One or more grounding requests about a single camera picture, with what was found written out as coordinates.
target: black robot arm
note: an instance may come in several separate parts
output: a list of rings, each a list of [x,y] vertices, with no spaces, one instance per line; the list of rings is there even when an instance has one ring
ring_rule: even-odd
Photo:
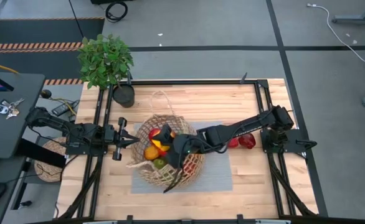
[[[222,148],[228,142],[243,134],[251,133],[261,128],[270,128],[276,132],[291,129],[293,121],[287,110],[274,106],[269,111],[264,111],[254,117],[239,121],[231,125],[217,125],[197,130],[197,135],[177,134],[171,137],[171,128],[164,125],[159,135],[153,139],[170,146],[166,154],[168,164],[174,168],[181,168],[185,157],[190,153],[205,154],[209,152],[223,153]]]
[[[92,123],[73,124],[52,116],[45,108],[33,108],[26,117],[29,127],[50,127],[66,133],[66,154],[91,154],[98,156],[107,151],[108,145],[115,145],[114,160],[121,160],[120,148],[138,142],[139,139],[124,130],[126,119],[119,118],[119,131],[113,125],[101,127]]]

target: wooden table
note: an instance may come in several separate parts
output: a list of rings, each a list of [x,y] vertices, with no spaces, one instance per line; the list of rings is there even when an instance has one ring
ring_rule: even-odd
[[[284,79],[269,79],[268,84],[273,104],[290,110]],[[157,90],[168,94],[176,114],[184,116],[187,121],[231,124],[258,114],[253,85],[140,85],[135,86],[136,98],[132,108],[112,103],[109,123],[118,127],[118,118],[125,117],[128,121],[126,130],[134,134],[133,125],[152,115],[149,99]],[[107,93],[104,94],[100,125],[103,123],[106,96]],[[93,122],[97,97],[98,89],[88,90],[85,83],[77,123]],[[153,106],[155,113],[170,113],[164,97],[156,97]],[[232,219],[240,213],[245,218],[277,218],[267,156],[262,150],[259,132],[254,132],[254,136],[257,145],[252,150],[240,147],[227,151],[233,180],[233,191],[230,192],[131,194],[132,170],[126,168],[130,150],[122,150],[122,161],[113,161],[111,153],[108,153],[103,160],[95,219],[126,220],[127,215],[133,215],[135,220]],[[285,154],[285,160],[292,189],[310,210],[317,213],[305,160],[290,153]],[[79,156],[65,169],[58,197],[60,214],[65,212],[82,187],[85,163],[86,156]],[[287,214],[285,192],[281,186],[280,189]],[[90,196],[86,199],[85,215],[88,215],[89,202]]]

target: green plant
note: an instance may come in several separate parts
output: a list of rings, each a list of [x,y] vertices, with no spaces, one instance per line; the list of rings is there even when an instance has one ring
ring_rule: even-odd
[[[127,78],[130,65],[134,66],[128,46],[120,37],[98,34],[97,40],[90,41],[84,37],[83,45],[77,58],[82,65],[81,79],[88,82],[88,88],[99,86],[103,90],[110,84],[119,85],[121,79]]]

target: potted plant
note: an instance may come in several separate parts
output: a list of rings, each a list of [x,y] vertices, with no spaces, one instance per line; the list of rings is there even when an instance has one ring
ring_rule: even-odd
[[[88,82],[88,88],[98,86],[101,90],[117,84],[113,99],[123,107],[133,106],[135,93],[130,83],[130,66],[134,63],[128,46],[112,34],[108,37],[98,34],[97,40],[90,41],[84,37],[82,42],[84,46],[78,50],[77,57],[82,65],[82,81]],[[128,83],[121,85],[120,80],[124,78]]]

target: wicker basket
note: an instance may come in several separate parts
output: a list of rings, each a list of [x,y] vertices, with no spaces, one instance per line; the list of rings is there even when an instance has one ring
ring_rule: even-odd
[[[66,138],[65,137],[55,138],[54,141],[64,143],[66,141]],[[66,148],[53,141],[47,141],[43,145],[43,148],[46,148],[50,151],[56,152],[61,155],[65,155],[66,151]],[[34,161],[34,170],[37,176],[46,182],[60,181],[60,173],[62,169],[59,167],[48,165],[45,162],[41,161]]]
[[[152,99],[155,94],[162,93],[168,100],[172,115],[160,115],[153,112]],[[132,145],[132,159],[133,161],[127,166],[130,168],[137,168],[140,176],[148,183],[157,185],[159,187],[168,187],[176,175],[177,170],[171,165],[166,165],[162,169],[157,169],[151,161],[144,158],[144,151],[151,145],[148,135],[153,128],[161,129],[164,124],[169,124],[170,128],[176,134],[196,134],[196,131],[191,127],[182,116],[176,116],[171,102],[163,91],[157,91],[152,94],[150,106],[153,112],[152,117],[147,119],[136,133],[136,137],[140,138],[140,142]],[[183,187],[189,185],[199,175],[204,164],[204,155],[190,154],[184,161],[184,171],[180,171],[178,178],[181,178],[179,183],[174,187]]]

